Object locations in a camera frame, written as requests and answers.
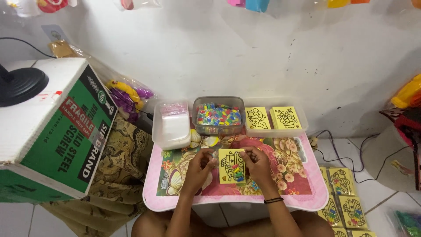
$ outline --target person's left hand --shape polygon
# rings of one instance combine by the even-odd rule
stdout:
[[[194,196],[203,186],[209,172],[216,165],[216,159],[212,158],[211,152],[213,149],[201,149],[190,161],[181,195]]]

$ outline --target cardboard box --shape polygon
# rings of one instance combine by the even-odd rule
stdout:
[[[0,202],[46,202],[88,194],[117,107],[84,58],[23,61],[49,83],[0,108]]]

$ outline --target pink table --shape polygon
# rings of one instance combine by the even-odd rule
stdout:
[[[193,136],[197,135],[197,133],[194,134],[195,132],[192,129],[192,140],[193,137],[198,139],[198,136]],[[210,146],[215,150],[218,149],[217,138],[199,137],[201,137],[201,141],[196,141],[197,143],[205,147]],[[288,207],[317,211],[326,206],[328,190],[305,133],[295,138],[264,139],[250,138],[243,134],[238,135],[234,144],[233,148],[255,145],[268,155],[271,159],[273,178],[278,182],[279,192],[283,194],[282,197]],[[192,141],[189,148],[162,151],[161,148],[154,145],[143,189],[143,200],[149,209],[163,212],[176,207],[179,198],[177,191],[182,183],[176,182],[180,181],[180,178],[174,178],[176,181],[172,178],[177,175],[179,177],[180,174],[183,179],[185,178],[187,160],[191,159],[200,149],[200,145],[194,146],[195,143]],[[250,179],[248,179],[246,187],[235,184],[221,185],[218,179],[218,169],[213,169],[211,173],[210,181],[205,184],[198,196],[195,196],[194,205],[225,202],[263,203],[264,198],[259,192],[260,190],[252,184]]]

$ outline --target white wall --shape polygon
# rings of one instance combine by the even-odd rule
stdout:
[[[72,43],[161,97],[299,97],[309,133],[336,137],[380,132],[377,111],[421,73],[421,11],[410,0],[328,10],[312,0],[272,0],[267,13],[225,0],[161,3],[119,12],[110,0],[85,0],[24,26],[3,14],[0,36],[49,52],[40,25],[58,24]],[[0,62],[32,58],[43,56],[0,42]]]

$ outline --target person's right hand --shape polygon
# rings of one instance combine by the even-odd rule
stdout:
[[[263,192],[266,190],[277,190],[272,180],[270,161],[267,155],[255,146],[243,147],[243,149],[245,149],[245,152],[240,152],[240,156],[243,158],[245,165],[250,171],[250,175],[260,189]]]

